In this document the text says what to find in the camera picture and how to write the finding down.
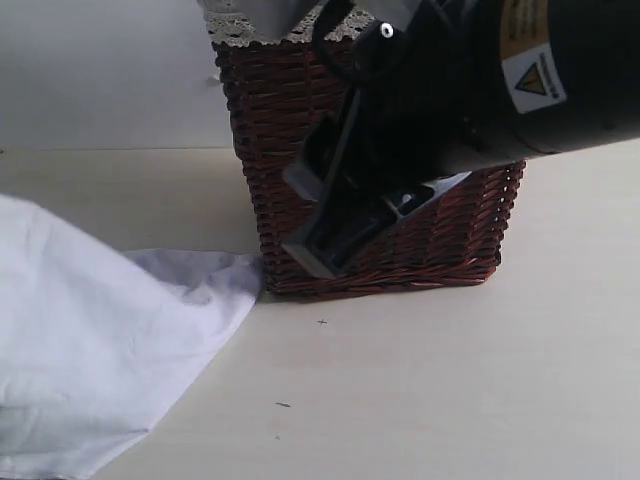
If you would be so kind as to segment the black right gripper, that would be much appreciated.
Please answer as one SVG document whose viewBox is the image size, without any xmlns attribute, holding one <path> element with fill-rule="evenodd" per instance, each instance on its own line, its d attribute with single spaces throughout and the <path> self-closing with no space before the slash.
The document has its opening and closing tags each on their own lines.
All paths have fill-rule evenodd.
<svg viewBox="0 0 640 480">
<path fill-rule="evenodd" d="M 420 1 L 407 24 L 376 18 L 342 64 L 327 38 L 353 9 L 329 1 L 314 23 L 313 51 L 347 90 L 284 172 L 315 206 L 283 247 L 316 278 L 341 275 L 472 172 L 520 158 L 502 71 L 518 49 L 518 2 Z"/>
</svg>

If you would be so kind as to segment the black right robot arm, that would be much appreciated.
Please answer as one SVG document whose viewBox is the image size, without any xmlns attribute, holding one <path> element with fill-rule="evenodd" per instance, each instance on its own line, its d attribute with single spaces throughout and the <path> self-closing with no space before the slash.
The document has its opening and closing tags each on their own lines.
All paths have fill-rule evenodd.
<svg viewBox="0 0 640 480">
<path fill-rule="evenodd" d="M 314 202 L 282 243 L 333 278 L 374 240 L 473 172 L 639 135 L 635 1 L 385 2 L 341 64 L 327 38 L 354 10 L 329 1 L 311 46 L 347 91 L 285 181 Z"/>
</svg>

